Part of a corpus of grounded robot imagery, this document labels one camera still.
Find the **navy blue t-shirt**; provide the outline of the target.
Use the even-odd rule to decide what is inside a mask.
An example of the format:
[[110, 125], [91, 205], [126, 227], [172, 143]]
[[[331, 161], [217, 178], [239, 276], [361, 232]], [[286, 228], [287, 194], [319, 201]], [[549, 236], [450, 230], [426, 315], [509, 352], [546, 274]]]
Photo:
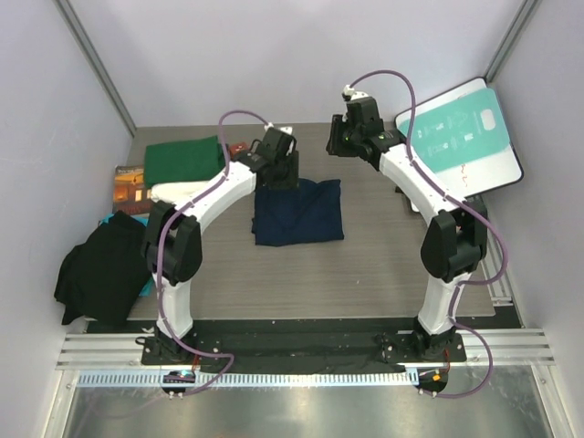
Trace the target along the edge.
[[257, 189], [251, 231], [255, 244], [261, 246], [343, 240], [341, 181], [301, 178], [295, 189]]

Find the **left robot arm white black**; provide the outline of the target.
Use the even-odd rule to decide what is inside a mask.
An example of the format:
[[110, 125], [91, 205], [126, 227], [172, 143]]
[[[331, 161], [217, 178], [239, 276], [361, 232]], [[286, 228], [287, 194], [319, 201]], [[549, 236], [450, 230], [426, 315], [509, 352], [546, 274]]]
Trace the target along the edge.
[[297, 139], [290, 127], [265, 126], [264, 137], [230, 158], [203, 189], [177, 203], [151, 209], [142, 253], [157, 288], [154, 335], [143, 341], [144, 365], [183, 364], [192, 356], [231, 359], [194, 347], [191, 283], [203, 262], [206, 228], [240, 199], [266, 186], [291, 189], [298, 182]]

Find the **red cube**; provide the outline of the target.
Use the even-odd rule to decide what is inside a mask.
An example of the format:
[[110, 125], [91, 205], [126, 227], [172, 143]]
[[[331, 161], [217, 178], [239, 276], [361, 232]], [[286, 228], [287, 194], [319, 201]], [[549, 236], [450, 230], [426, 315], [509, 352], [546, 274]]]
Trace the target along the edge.
[[249, 146], [245, 142], [232, 143], [228, 146], [228, 150], [232, 159], [240, 152], [247, 151], [248, 149]]

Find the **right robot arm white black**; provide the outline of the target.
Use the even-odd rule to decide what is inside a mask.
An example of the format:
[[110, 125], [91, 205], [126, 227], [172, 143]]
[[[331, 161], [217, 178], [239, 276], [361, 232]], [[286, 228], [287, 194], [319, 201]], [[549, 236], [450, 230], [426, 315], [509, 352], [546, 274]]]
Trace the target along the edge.
[[429, 278], [406, 352], [438, 360], [454, 342], [453, 318], [460, 297], [455, 288], [470, 279], [485, 257], [486, 227], [423, 179], [403, 135], [385, 129], [374, 98], [359, 92], [344, 100], [346, 113], [332, 116], [327, 153], [370, 164], [397, 184], [427, 225], [420, 257]]

